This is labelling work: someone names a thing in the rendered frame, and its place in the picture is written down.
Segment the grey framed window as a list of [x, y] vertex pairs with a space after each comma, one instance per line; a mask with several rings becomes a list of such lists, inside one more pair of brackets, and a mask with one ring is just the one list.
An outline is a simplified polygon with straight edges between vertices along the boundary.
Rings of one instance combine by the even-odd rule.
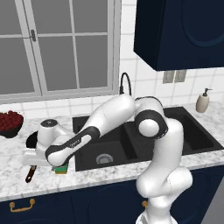
[[0, 103], [117, 93], [121, 8], [122, 0], [0, 0]]

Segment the navy wall cupboard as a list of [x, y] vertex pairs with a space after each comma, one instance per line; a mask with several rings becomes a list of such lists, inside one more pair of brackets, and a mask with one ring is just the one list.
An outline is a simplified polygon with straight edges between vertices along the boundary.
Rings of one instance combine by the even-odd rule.
[[134, 52], [156, 71], [224, 67], [224, 0], [137, 0]]

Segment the grey wall socket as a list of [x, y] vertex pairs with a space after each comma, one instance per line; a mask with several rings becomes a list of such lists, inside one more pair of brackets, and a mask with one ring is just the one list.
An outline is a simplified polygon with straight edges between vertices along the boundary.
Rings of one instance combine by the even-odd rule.
[[186, 79], [186, 70], [177, 70], [175, 74], [174, 82], [184, 82]]
[[164, 71], [163, 83], [173, 83], [175, 71]]

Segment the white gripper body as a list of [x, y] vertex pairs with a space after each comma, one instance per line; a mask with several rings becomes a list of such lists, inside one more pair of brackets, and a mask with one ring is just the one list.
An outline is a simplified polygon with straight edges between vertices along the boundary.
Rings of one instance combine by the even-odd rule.
[[50, 166], [44, 152], [29, 148], [23, 150], [22, 163], [30, 166]]

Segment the navy drawer front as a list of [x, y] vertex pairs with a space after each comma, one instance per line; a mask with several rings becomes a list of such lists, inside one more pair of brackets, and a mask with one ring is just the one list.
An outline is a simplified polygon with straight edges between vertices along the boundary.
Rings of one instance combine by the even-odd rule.
[[[25, 202], [36, 200], [32, 210], [12, 213], [11, 201]], [[75, 224], [70, 194], [57, 192], [24, 199], [12, 199], [0, 202], [0, 224]]]

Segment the navy cupboard door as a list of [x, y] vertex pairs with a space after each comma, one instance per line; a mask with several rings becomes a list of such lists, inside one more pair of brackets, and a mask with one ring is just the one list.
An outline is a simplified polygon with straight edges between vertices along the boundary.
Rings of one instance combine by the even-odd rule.
[[191, 170], [192, 186], [181, 193], [171, 206], [178, 224], [200, 224], [224, 177], [224, 165]]
[[74, 190], [71, 197], [76, 224], [136, 224], [144, 210], [135, 180]]

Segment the black bowl of red fruit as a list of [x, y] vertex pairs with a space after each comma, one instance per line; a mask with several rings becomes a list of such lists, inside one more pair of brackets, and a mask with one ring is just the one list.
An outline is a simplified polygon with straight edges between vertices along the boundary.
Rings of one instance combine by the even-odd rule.
[[9, 110], [0, 112], [0, 136], [6, 138], [15, 137], [22, 128], [24, 118], [18, 112]]

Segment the black double sink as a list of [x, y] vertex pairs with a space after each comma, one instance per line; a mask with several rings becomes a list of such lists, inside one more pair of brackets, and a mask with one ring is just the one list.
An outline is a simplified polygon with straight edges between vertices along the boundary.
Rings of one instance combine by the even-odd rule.
[[[184, 108], [165, 108], [168, 118], [184, 128], [182, 155], [224, 150], [224, 147]], [[75, 152], [75, 170], [85, 171], [152, 160], [154, 140], [142, 136], [134, 122], [126, 122]]]

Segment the green and yellow sponge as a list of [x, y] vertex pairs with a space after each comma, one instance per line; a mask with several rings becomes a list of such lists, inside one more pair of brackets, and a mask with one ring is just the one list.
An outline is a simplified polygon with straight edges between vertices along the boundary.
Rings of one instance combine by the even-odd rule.
[[67, 174], [67, 168], [68, 165], [63, 165], [61, 167], [52, 167], [52, 170], [56, 173], [56, 174]]

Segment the beige soap dispenser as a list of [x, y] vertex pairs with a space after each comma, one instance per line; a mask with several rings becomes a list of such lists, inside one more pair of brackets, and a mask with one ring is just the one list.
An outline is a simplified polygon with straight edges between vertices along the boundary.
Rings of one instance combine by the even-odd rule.
[[196, 111], [199, 113], [204, 113], [207, 110], [209, 104], [208, 91], [211, 91], [211, 88], [205, 88], [203, 94], [201, 94], [196, 101]]

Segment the black curved tap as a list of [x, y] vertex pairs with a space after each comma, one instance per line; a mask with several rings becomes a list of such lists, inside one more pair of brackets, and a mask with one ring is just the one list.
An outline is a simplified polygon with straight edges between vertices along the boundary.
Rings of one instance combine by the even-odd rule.
[[128, 82], [128, 86], [129, 86], [129, 95], [132, 96], [132, 88], [131, 88], [130, 77], [129, 77], [129, 75], [128, 75], [126, 72], [122, 73], [122, 75], [121, 75], [121, 79], [120, 79], [120, 87], [119, 87], [119, 95], [124, 94], [124, 90], [123, 90], [123, 78], [124, 78], [124, 77], [127, 79], [127, 82]]

